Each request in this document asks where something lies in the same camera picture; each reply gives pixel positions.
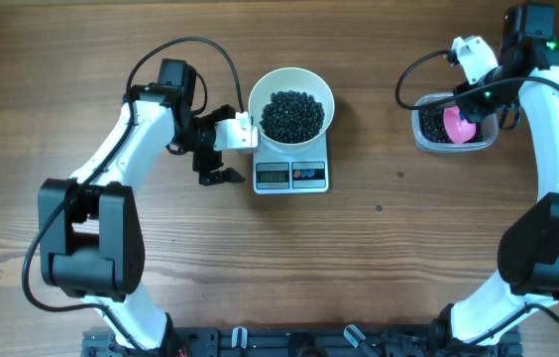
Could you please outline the pink measuring scoop blue handle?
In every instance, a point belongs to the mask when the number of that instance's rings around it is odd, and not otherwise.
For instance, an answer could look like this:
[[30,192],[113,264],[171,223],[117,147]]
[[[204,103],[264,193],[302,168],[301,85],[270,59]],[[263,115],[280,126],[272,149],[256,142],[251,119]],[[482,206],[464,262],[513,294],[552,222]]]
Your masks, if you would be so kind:
[[457,106],[444,109],[443,125],[449,139],[458,145],[472,140],[477,132],[476,124],[469,122]]

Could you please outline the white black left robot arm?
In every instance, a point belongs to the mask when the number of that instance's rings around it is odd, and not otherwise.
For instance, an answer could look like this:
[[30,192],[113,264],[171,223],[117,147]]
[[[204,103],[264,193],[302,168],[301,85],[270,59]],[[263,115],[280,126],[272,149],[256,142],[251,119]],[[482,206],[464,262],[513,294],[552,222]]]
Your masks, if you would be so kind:
[[90,160],[69,178],[47,179],[38,194],[40,231],[30,251],[44,282],[93,308],[111,328],[105,348],[125,356],[185,356],[168,313],[142,283],[145,244],[135,194],[163,150],[191,153],[199,182],[241,182],[222,162],[225,151],[259,146],[248,112],[192,107],[203,78],[183,60],[164,59],[148,85],[130,83],[120,118]]

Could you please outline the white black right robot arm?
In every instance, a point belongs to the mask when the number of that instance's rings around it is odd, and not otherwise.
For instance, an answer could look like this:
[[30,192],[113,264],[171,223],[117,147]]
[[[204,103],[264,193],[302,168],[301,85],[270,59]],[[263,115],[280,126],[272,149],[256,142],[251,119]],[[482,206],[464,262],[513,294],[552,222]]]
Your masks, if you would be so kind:
[[503,235],[497,271],[447,308],[443,346],[452,351],[495,345],[535,312],[559,323],[559,41],[553,32],[553,6],[526,2],[506,11],[499,56],[478,38],[453,43],[452,57],[467,76],[453,100],[466,119],[525,113],[538,197]]

